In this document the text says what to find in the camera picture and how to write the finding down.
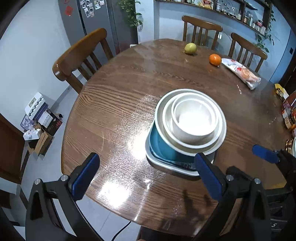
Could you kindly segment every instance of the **black cable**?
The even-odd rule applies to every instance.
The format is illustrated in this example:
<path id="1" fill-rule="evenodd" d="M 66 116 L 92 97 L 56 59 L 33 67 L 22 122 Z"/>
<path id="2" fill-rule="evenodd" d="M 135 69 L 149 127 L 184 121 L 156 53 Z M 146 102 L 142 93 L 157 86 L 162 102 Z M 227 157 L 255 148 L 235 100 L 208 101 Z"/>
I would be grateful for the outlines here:
<path id="1" fill-rule="evenodd" d="M 131 221 L 127 225 L 125 225 L 121 230 L 119 230 L 119 232 L 114 235 L 114 237 L 112 238 L 111 241 L 114 241 L 114 239 L 117 237 L 117 235 L 119 235 L 121 233 L 121 231 L 124 230 L 130 223 L 131 223 Z"/>

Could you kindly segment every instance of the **refrigerator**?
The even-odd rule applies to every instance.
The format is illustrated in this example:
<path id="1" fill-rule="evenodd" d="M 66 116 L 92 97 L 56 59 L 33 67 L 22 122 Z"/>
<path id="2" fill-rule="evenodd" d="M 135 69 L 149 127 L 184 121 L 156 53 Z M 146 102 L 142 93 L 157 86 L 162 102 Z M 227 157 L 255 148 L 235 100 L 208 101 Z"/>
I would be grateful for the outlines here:
<path id="1" fill-rule="evenodd" d="M 75 44 L 98 28 L 106 29 L 106 40 L 113 56 L 129 48 L 130 44 L 138 44 L 137 28 L 131 27 L 127 22 L 126 13 L 118 5 L 119 0 L 97 2 L 99 9 L 96 9 L 94 0 L 58 0 L 70 44 Z M 107 57 L 100 44 L 97 45 L 94 54 L 102 65 L 107 62 Z"/>

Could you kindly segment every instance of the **table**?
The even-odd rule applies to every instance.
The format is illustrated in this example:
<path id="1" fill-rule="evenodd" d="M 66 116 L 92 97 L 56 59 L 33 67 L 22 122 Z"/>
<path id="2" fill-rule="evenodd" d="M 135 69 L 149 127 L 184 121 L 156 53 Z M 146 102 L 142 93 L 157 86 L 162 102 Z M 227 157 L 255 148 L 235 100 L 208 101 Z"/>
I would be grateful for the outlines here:
<path id="1" fill-rule="evenodd" d="M 85 84 L 74 103 L 62 145 L 62 172 L 70 174 L 90 152 L 101 159 L 86 195 L 110 211 L 151 229 L 193 236 L 215 209 L 201 180 L 153 168 L 144 142 L 157 102 L 167 92 L 192 88 L 222 108 L 227 134 L 215 165 L 235 165 L 265 188 L 285 183 L 275 165 L 252 146 L 284 148 L 289 133 L 273 84 L 262 79 L 251 91 L 229 69 L 212 66 L 212 50 L 182 53 L 185 42 L 160 39 L 132 47 L 109 61 Z"/>

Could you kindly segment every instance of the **orange fruit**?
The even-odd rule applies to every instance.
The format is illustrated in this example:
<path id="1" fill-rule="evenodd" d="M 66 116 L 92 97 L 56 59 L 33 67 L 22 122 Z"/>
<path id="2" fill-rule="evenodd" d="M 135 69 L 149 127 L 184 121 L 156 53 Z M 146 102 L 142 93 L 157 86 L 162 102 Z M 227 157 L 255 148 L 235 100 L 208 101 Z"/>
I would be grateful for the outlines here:
<path id="1" fill-rule="evenodd" d="M 211 54 L 209 61 L 212 65 L 219 66 L 222 62 L 222 59 L 218 54 Z"/>

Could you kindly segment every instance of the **wooden chair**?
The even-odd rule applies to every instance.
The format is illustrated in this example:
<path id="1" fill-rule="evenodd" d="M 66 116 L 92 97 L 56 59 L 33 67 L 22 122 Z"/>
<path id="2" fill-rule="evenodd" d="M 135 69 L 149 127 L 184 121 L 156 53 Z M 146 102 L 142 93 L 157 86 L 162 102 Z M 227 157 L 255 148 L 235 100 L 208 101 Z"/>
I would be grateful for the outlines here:
<path id="1" fill-rule="evenodd" d="M 74 70 L 79 70 L 86 80 L 90 79 L 90 75 L 83 68 L 82 63 L 84 63 L 89 71 L 94 74 L 102 65 L 94 55 L 93 51 L 97 44 L 100 42 L 105 55 L 108 60 L 113 58 L 113 54 L 109 48 L 106 41 L 107 31 L 104 28 L 99 28 L 90 34 L 86 35 L 84 38 L 79 40 L 76 44 L 71 46 L 58 60 L 54 63 L 52 71 L 54 75 L 60 81 L 67 81 L 73 89 L 79 94 L 82 90 L 83 84 L 76 78 L 72 73 Z M 96 70 L 93 68 L 91 63 L 87 60 L 90 56 L 93 60 Z"/>
<path id="2" fill-rule="evenodd" d="M 248 55 L 249 51 L 251 52 L 251 55 L 250 55 L 247 67 L 250 67 L 251 61 L 253 59 L 253 55 L 260 56 L 261 59 L 260 59 L 258 65 L 257 65 L 257 67 L 255 69 L 255 72 L 258 72 L 258 70 L 260 69 L 260 67 L 261 67 L 261 65 L 263 63 L 263 60 L 267 59 L 267 54 L 264 51 L 262 51 L 261 49 L 259 49 L 258 47 L 256 47 L 254 44 L 252 44 L 251 42 L 249 42 L 248 40 L 244 39 L 243 37 L 239 36 L 236 33 L 232 33 L 231 37 L 232 37 L 232 43 L 231 43 L 231 47 L 230 47 L 228 56 L 230 58 L 232 58 L 232 55 L 233 55 L 233 52 L 234 52 L 234 47 L 235 47 L 235 42 L 238 42 L 238 44 L 241 46 L 241 48 L 240 48 L 240 51 L 239 51 L 239 55 L 237 57 L 237 61 L 239 62 L 239 60 L 240 60 L 240 58 L 242 56 L 242 51 L 245 48 L 246 52 L 244 54 L 244 57 L 243 57 L 241 63 L 244 64 L 246 62 L 247 55 Z"/>
<path id="3" fill-rule="evenodd" d="M 197 45 L 200 45 L 203 28 L 205 29 L 205 39 L 203 40 L 203 43 L 202 43 L 203 45 L 206 44 L 208 31 L 209 30 L 216 30 L 216 34 L 215 34 L 214 41 L 212 44 L 212 50 L 214 50 L 217 39 L 218 39 L 219 32 L 222 32 L 222 30 L 223 30 L 223 28 L 220 25 L 210 23 L 210 22 L 198 19 L 198 18 L 189 17 L 189 16 L 182 16 L 182 20 L 184 21 L 183 41 L 186 41 L 187 23 L 191 23 L 194 26 L 192 40 L 191 40 L 192 43 L 195 42 L 196 28 L 197 27 L 200 28 L 200 32 L 198 34 L 198 39 L 197 39 Z"/>

